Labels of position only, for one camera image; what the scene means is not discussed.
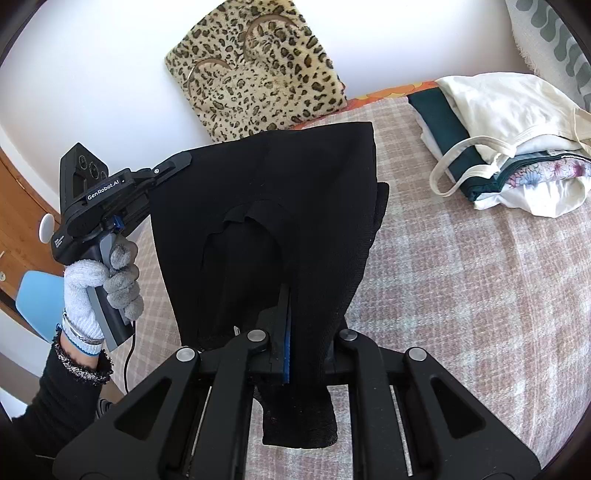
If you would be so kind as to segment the left forearm black sleeve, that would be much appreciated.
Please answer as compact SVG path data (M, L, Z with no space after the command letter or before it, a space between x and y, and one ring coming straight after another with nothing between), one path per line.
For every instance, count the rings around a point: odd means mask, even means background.
M57 330L39 379L39 390L25 413L1 431L3 440L35 457L54 457L88 428L96 416L102 387L110 380L112 366L101 351L87 366L71 358Z

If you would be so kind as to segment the left gloved hand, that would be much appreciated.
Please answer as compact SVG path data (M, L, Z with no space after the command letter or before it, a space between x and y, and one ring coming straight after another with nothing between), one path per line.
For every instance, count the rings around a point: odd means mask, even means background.
M87 259L66 268L61 330L81 353L96 357L134 334L144 307L137 253L135 243L108 235L91 247Z

